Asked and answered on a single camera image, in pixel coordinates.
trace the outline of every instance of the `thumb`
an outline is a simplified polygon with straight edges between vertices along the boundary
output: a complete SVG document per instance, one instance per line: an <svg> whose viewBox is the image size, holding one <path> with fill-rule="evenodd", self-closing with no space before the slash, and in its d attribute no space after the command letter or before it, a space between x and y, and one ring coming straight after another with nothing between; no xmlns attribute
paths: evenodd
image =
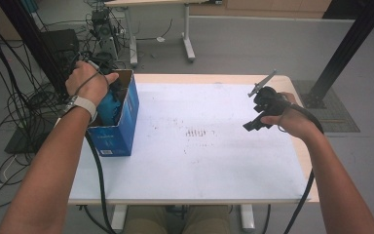
<svg viewBox="0 0 374 234"><path fill-rule="evenodd" d="M120 75L116 72L109 73L108 75L105 75L105 78L107 78L108 84L113 83L118 79Z"/></svg>
<svg viewBox="0 0 374 234"><path fill-rule="evenodd" d="M260 121L263 124L277 125L279 123L280 116L263 116Z"/></svg>

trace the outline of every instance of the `person's left hand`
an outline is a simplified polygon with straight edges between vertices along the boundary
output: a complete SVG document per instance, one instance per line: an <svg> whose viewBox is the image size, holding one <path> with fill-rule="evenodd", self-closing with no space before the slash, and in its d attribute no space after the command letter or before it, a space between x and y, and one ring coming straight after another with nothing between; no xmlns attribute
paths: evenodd
<svg viewBox="0 0 374 234"><path fill-rule="evenodd" d="M71 95L77 95L81 98L88 99L98 106L108 92L109 84L118 79L118 73L110 73L105 76L96 73L96 70L84 61L77 61L75 69L65 82L66 90Z"/></svg>

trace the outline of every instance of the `brown pants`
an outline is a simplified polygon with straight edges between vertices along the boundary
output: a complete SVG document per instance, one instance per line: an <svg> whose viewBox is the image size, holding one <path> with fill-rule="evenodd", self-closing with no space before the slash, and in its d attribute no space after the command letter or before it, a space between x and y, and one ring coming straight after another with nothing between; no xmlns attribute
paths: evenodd
<svg viewBox="0 0 374 234"><path fill-rule="evenodd" d="M129 206L124 234L168 234L166 208ZM227 206L190 206L183 234L230 234Z"/></svg>

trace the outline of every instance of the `blue box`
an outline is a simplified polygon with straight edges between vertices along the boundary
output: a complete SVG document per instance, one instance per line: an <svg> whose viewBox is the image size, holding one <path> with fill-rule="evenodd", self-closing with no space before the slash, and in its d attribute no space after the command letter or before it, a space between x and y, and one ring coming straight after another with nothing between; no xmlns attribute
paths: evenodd
<svg viewBox="0 0 374 234"><path fill-rule="evenodd" d="M96 151L102 157L131 156L139 100L132 70L117 72L123 87L128 88L118 124L88 128Z"/></svg>

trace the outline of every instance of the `white watch strap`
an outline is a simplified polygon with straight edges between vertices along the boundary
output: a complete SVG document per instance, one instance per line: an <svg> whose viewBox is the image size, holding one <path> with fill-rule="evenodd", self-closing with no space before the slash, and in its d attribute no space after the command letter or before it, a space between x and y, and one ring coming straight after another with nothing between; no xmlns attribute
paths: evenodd
<svg viewBox="0 0 374 234"><path fill-rule="evenodd" d="M93 104L92 101L82 98L82 97L77 97L74 102L75 105L81 106L84 109L88 110L91 114L91 123L95 120L96 117L96 107Z"/></svg>

